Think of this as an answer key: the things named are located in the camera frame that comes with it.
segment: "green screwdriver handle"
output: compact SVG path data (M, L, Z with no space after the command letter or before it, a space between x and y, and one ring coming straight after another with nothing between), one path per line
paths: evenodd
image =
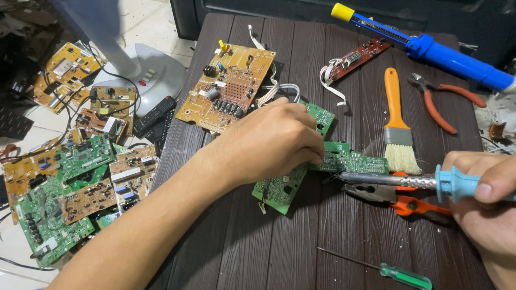
M380 264L380 274L384 277L391 277L394 281L410 285L421 290L431 290L430 279L400 268L391 267L386 263Z

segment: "brush bristles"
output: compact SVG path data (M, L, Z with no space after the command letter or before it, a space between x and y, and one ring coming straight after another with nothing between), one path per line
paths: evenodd
M385 158L389 163L389 170L405 172L409 175L421 174L421 168L417 165L414 149L411 146L387 144Z

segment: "blue desoldering pump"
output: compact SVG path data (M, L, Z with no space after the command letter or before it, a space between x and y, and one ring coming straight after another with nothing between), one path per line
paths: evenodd
M335 4L331 15L346 22L355 23L405 46L408 56L423 59L457 75L471 78L502 93L516 93L516 78L497 70L487 63L457 52L437 43L432 36L408 36L386 25L355 13L349 7Z

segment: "remote control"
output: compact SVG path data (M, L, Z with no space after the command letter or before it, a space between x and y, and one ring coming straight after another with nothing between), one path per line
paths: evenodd
M177 103L171 96L166 96L143 118L134 122L133 133L137 138L143 137L152 126L167 112L174 112Z
M165 140L167 139L168 130L170 124L174 119L174 111L168 111L165 119L152 127L152 130L145 136L145 138L154 144L156 148L156 156L160 157L165 146Z

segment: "dark wooden table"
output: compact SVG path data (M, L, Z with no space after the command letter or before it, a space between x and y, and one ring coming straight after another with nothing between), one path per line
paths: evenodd
M367 41L364 29L346 30L322 23L294 22L225 14L209 14L179 96L188 91L213 58L218 40L254 47L256 38L276 51L277 80L294 83L301 95L336 114L332 141L346 141L354 150L383 156L383 126L388 105L383 75L394 67L400 78L404 120L412 128L416 157L424 173L433 173L447 152L481 151L471 102L454 94L434 94L434 103L456 136L444 132L428 114L423 97L406 79L416 72L436 84L466 87L466 82L443 71L410 60L396 48L356 69L336 88L349 106L325 90L318 74L322 66ZM458 49L457 38L435 34L435 39ZM200 127L175 120L154 181L157 188L202 146L213 140ZM371 264L386 262L420 273L434 289L494 289L474 247L456 228L427 220L406 220L391 208L373 206L340 193L340 182L322 185L327 174L309 172L294 199L289 216L274 210L263 215L251 196L253 185L226 195L212 211L191 227L170 253L149 285L150 289L410 289L383 278L378 271L317 250L317 246ZM202 178L192 176L191 180ZM434 193L418 192L421 195ZM426 201L436 204L437 198ZM170 205L170 210L181 205Z

